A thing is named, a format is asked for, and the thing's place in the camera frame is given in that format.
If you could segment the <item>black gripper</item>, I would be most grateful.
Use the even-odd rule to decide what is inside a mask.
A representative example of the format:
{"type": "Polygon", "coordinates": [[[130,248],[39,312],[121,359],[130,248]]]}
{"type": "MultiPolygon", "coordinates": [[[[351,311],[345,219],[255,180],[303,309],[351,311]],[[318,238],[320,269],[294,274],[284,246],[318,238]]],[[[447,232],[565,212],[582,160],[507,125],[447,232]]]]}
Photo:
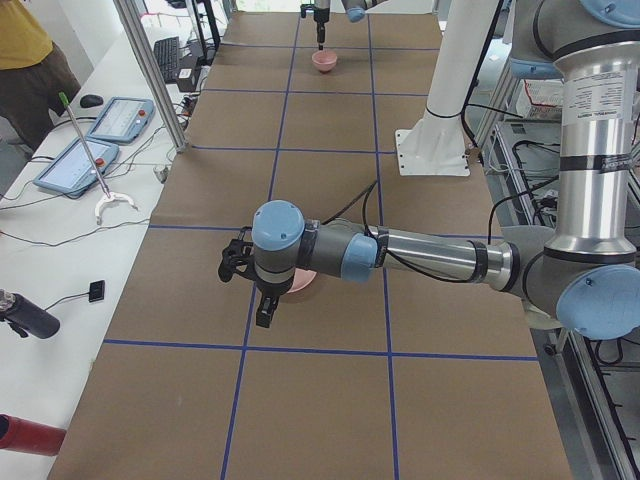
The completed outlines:
{"type": "Polygon", "coordinates": [[[280,283],[273,283],[265,280],[259,281],[261,298],[255,315],[255,323],[257,327],[269,328],[271,326],[273,316],[279,304],[279,298],[282,295],[285,295],[291,287],[291,279],[280,283]]]}
{"type": "Polygon", "coordinates": [[[323,50],[326,40],[325,23],[329,21],[329,0],[314,0],[313,4],[317,45],[319,50],[323,50]]]}

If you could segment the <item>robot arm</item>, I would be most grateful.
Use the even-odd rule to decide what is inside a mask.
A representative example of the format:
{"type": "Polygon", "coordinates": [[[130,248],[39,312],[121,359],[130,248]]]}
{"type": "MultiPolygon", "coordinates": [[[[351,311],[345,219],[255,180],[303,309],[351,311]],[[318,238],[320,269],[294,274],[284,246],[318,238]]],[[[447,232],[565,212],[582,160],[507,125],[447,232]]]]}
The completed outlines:
{"type": "MultiPolygon", "coordinates": [[[[341,4],[350,22],[355,23],[362,20],[366,12],[380,4],[384,0],[346,0],[341,4]]],[[[300,16],[305,18],[310,12],[316,24],[316,41],[319,50],[324,49],[326,41],[326,24],[330,21],[331,1],[313,0],[309,4],[300,7],[300,16]]]]}
{"type": "Polygon", "coordinates": [[[274,200],[253,220],[250,272],[268,327],[296,269],[365,281],[377,267],[449,283],[486,283],[534,310],[538,329],[615,339],[639,324],[635,246],[625,236],[639,69],[635,1],[521,1],[515,64],[549,61],[564,81],[554,228],[508,228],[496,245],[384,227],[305,219],[274,200]]]}

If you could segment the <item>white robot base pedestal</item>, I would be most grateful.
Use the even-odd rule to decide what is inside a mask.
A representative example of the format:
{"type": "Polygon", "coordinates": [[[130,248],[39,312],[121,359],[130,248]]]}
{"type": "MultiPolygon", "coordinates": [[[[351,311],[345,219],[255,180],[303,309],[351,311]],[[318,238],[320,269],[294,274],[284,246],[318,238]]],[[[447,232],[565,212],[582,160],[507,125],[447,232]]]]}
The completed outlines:
{"type": "Polygon", "coordinates": [[[451,3],[424,114],[409,130],[398,130],[396,153],[402,176],[470,174],[463,109],[491,25],[499,14],[497,0],[451,3]]]}

